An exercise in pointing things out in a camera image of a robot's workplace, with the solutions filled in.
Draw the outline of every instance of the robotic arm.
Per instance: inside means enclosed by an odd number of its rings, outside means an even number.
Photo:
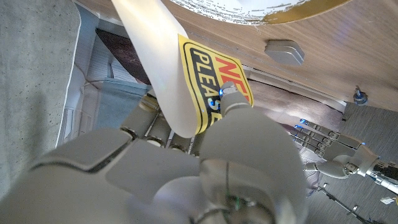
[[[232,83],[220,93],[223,119],[196,137],[199,158],[172,150],[187,148],[184,138],[166,148],[170,126],[150,91],[120,129],[35,161],[0,202],[0,223],[304,223],[289,136]]]
[[[348,178],[351,174],[369,175],[375,183],[398,194],[398,166],[379,160],[364,142],[353,137],[334,132],[328,128],[301,119],[290,135],[298,144],[311,150],[326,160],[324,163],[309,163],[307,171],[318,170],[334,178]]]

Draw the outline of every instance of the robot finger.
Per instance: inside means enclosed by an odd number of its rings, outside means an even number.
[[[340,135],[340,133],[338,133],[338,132],[332,131],[332,130],[326,128],[326,127],[320,126],[319,124],[315,124],[315,123],[313,123],[311,121],[308,121],[306,119],[300,119],[300,123],[319,131],[320,133],[328,136],[331,139],[337,139],[338,136]]]

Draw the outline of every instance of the gray floor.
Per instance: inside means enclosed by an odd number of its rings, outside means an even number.
[[[373,107],[358,107],[349,103],[341,132],[362,139],[381,159],[398,162],[398,113]],[[385,224],[398,223],[398,206],[384,205],[382,197],[394,194],[376,185],[369,177],[353,175],[339,180],[323,176],[321,183],[328,182],[326,190],[349,207],[359,205],[357,213],[363,218]],[[309,199],[308,223],[360,223],[352,215],[346,215],[343,208],[321,192],[315,192]]]
[[[55,147],[80,18],[65,0],[0,3],[0,197]]]

